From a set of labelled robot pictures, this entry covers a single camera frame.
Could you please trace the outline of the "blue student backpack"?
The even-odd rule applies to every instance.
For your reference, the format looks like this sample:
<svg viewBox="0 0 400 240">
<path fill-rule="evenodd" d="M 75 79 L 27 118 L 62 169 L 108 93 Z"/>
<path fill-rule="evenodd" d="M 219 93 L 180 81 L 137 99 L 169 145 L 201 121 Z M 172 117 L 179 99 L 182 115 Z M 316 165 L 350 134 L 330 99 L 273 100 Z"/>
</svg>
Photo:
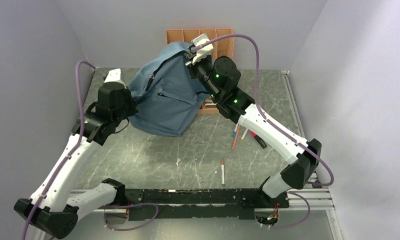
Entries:
<svg viewBox="0 0 400 240">
<path fill-rule="evenodd" d="M 180 136 L 196 117 L 209 93 L 198 79 L 192 79 L 185 66 L 184 53 L 190 44 L 176 41 L 145 64 L 129 84 L 138 113 L 131 125 L 143 132 Z"/>
</svg>

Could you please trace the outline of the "orange pencil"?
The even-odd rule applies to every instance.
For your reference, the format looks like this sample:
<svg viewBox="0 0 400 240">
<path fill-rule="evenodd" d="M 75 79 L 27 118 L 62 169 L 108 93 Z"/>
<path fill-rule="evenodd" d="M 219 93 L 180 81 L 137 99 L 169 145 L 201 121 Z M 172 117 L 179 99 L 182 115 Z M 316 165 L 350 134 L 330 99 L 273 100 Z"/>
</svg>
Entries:
<svg viewBox="0 0 400 240">
<path fill-rule="evenodd" d="M 233 143 L 232 143 L 232 147 L 231 147 L 231 149 L 232 149 L 232 150 L 234 150 L 234 149 L 235 149 L 235 147 L 236 147 L 236 143 L 237 143 L 237 139 L 238 139 L 239 131 L 240 131 L 240 125 L 239 125 L 239 127 L 238 127 L 238 131 L 237 131 L 236 137 L 235 137 L 235 138 L 233 138 Z"/>
</svg>

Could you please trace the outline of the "blue white pen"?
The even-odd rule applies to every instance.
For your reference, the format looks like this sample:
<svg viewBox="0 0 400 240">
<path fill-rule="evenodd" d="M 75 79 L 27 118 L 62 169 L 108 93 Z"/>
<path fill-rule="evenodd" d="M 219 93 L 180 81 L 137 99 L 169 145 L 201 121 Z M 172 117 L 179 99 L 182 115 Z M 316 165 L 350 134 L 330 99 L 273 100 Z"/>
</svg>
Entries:
<svg viewBox="0 0 400 240">
<path fill-rule="evenodd" d="M 233 132 L 232 132 L 232 137 L 233 137 L 233 138 L 236 137 L 236 134 L 237 134 L 237 131 L 238 131 L 238 127 L 239 127 L 239 124 L 237 123 L 237 124 L 235 125 L 235 127 L 234 127 Z"/>
</svg>

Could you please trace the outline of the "brown white marker pen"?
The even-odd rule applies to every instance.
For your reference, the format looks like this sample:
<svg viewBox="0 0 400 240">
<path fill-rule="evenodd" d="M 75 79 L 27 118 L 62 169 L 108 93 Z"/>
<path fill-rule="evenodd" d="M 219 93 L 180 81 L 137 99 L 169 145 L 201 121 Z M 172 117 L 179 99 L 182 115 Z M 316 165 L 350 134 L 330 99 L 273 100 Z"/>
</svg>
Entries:
<svg viewBox="0 0 400 240">
<path fill-rule="evenodd" d="M 221 159 L 221 185 L 223 187 L 226 186 L 225 184 L 225 159 Z"/>
</svg>

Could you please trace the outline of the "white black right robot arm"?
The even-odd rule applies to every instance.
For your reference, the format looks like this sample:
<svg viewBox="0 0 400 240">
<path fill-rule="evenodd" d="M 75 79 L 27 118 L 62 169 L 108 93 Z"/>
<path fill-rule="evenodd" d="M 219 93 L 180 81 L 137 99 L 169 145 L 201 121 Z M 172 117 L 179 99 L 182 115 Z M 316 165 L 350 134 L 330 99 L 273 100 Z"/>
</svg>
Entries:
<svg viewBox="0 0 400 240">
<path fill-rule="evenodd" d="M 289 131 L 258 106 L 238 87 L 241 73 L 230 58 L 222 56 L 213 62 L 208 56 L 197 63 L 190 60 L 185 65 L 191 78 L 198 79 L 210 93 L 223 117 L 256 133 L 287 162 L 281 173 L 263 182 L 258 202 L 263 207 L 270 207 L 281 193 L 302 189 L 319 165 L 321 143 Z"/>
</svg>

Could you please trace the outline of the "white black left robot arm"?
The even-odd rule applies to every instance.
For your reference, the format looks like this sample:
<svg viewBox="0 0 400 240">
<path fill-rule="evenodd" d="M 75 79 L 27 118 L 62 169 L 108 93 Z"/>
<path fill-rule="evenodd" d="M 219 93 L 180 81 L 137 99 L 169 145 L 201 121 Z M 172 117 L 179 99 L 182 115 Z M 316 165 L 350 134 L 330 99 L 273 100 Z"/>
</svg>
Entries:
<svg viewBox="0 0 400 240">
<path fill-rule="evenodd" d="M 97 208 L 126 205 L 124 184 L 111 178 L 75 197 L 70 193 L 87 161 L 115 134 L 117 126 L 136 112 L 123 81 L 105 81 L 98 89 L 98 100 L 73 126 L 68 144 L 47 178 L 29 198 L 18 199 L 14 210 L 30 225 L 61 240 Z"/>
</svg>

